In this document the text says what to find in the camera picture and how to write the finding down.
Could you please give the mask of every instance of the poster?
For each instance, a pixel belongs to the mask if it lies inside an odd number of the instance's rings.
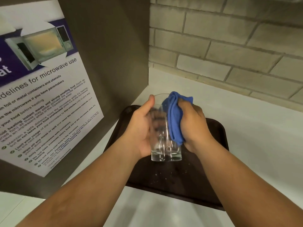
[[[58,1],[0,7],[0,159],[44,177],[102,118]]]

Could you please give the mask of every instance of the blue cloth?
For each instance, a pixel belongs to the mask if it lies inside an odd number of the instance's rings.
[[[169,127],[169,134],[172,141],[175,141],[178,145],[182,145],[184,137],[181,132],[180,122],[183,116],[182,109],[178,106],[178,99],[184,99],[190,103],[193,103],[194,98],[185,97],[178,92],[171,92],[163,103],[162,108],[167,113],[167,121]]]

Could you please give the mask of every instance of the plastic tray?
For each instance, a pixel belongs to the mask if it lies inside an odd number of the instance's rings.
[[[110,137],[106,151],[126,130],[131,116],[140,106],[126,107]],[[227,150],[225,129],[214,119],[206,119],[213,137]],[[224,210],[212,189],[198,157],[182,146],[182,160],[178,162],[153,162],[142,158],[135,165],[126,186],[177,198],[183,201]]]

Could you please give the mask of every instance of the brick wall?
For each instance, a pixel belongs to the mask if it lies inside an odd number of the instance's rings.
[[[150,66],[303,112],[303,4],[151,0]]]

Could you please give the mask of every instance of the microwave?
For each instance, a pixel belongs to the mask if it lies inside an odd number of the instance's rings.
[[[5,41],[28,70],[73,49],[64,25]]]

